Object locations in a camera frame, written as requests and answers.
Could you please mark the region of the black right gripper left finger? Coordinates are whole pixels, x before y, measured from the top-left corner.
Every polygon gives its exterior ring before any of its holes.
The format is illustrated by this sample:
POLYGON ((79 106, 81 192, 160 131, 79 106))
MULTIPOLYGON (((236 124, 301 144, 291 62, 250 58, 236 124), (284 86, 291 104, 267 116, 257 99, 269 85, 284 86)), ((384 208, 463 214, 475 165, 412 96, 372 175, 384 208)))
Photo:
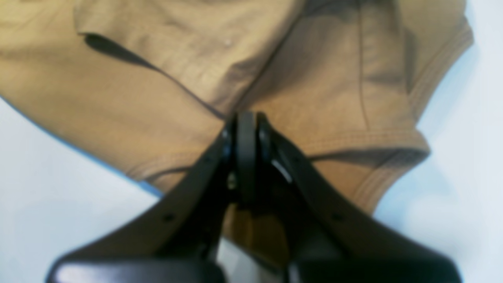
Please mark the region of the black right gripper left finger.
POLYGON ((187 175, 157 204, 51 267, 48 283, 224 283, 216 263, 232 198, 228 175, 237 119, 231 118, 187 175))

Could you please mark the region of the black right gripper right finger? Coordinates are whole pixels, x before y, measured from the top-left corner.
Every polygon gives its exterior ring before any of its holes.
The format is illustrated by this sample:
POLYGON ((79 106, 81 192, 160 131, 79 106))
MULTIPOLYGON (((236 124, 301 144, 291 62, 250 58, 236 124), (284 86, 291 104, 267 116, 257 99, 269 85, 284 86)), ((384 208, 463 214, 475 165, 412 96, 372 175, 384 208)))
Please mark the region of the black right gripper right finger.
POLYGON ((279 218, 287 283, 459 283, 444 255, 388 229, 351 204, 264 113, 237 115, 241 201, 279 218))

